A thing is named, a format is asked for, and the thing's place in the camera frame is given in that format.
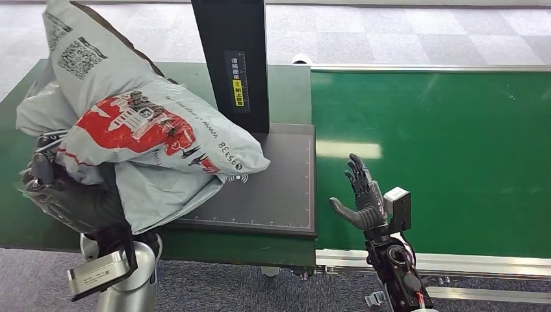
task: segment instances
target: white object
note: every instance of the white object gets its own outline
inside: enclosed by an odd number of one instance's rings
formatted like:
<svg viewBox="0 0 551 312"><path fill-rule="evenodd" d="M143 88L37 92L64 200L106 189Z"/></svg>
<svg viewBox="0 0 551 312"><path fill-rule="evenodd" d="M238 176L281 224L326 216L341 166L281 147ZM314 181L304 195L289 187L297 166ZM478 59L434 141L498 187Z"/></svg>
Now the white object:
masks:
<svg viewBox="0 0 551 312"><path fill-rule="evenodd" d="M56 162L80 183L102 182L116 163L134 234L165 224L214 196L226 175L264 170L260 144L206 101L157 75L147 61L67 0L48 0L50 61L18 107L17 127L69 129Z"/></svg>

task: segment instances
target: scale plate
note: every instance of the scale plate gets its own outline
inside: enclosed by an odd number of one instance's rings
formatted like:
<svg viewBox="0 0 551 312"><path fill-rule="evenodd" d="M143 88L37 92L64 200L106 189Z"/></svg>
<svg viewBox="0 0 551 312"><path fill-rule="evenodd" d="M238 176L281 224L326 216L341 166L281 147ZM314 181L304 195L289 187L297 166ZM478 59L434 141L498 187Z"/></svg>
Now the scale plate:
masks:
<svg viewBox="0 0 551 312"><path fill-rule="evenodd" d="M315 134L312 125L270 125L261 143L268 169L230 177L202 206L171 228L316 236Z"/></svg>

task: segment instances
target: qr code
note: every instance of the qr code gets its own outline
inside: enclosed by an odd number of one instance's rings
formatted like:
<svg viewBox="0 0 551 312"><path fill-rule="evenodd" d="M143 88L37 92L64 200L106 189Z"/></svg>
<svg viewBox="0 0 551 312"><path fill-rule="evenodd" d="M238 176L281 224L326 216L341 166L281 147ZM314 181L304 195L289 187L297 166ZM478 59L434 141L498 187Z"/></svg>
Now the qr code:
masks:
<svg viewBox="0 0 551 312"><path fill-rule="evenodd" d="M44 13L44 27L46 28L46 37L48 38L48 48L50 52L55 50L57 43L73 29L67 26L61 19L56 18L50 13Z"/></svg>
<svg viewBox="0 0 551 312"><path fill-rule="evenodd" d="M89 44L83 37L80 37L61 53L57 64L82 80L94 66L105 59L107 57L98 48Z"/></svg>

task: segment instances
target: humanoid robot hand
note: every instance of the humanoid robot hand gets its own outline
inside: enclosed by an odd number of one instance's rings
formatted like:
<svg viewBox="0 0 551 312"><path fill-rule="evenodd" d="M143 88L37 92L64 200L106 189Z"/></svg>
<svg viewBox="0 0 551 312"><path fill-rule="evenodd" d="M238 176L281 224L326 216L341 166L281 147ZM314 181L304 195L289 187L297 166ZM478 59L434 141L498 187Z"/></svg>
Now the humanoid robot hand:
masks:
<svg viewBox="0 0 551 312"><path fill-rule="evenodd" d="M377 182L371 178L369 170L357 155L350 154L348 166L352 173L345 171L344 174L354 191L356 211L345 207L334 197L329 199L329 204L341 217L363 231L382 226L385 223L383 201Z"/></svg>
<svg viewBox="0 0 551 312"><path fill-rule="evenodd" d="M56 135L38 137L32 161L20 173L25 185L23 193L44 213L79 233L93 233L116 224L126 224L114 165L105 163L97 167L103 184L80 184L67 174L63 166L55 163L57 144L53 143L60 140Z"/></svg>

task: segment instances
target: black vertical pillar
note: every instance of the black vertical pillar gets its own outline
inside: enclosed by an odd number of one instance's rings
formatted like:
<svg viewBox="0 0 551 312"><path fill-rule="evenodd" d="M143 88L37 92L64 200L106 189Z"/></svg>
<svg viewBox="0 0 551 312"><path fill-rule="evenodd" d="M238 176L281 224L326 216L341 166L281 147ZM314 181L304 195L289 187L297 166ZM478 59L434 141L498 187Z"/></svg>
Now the black vertical pillar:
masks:
<svg viewBox="0 0 551 312"><path fill-rule="evenodd" d="M264 0L192 0L218 110L252 133L270 127Z"/></svg>

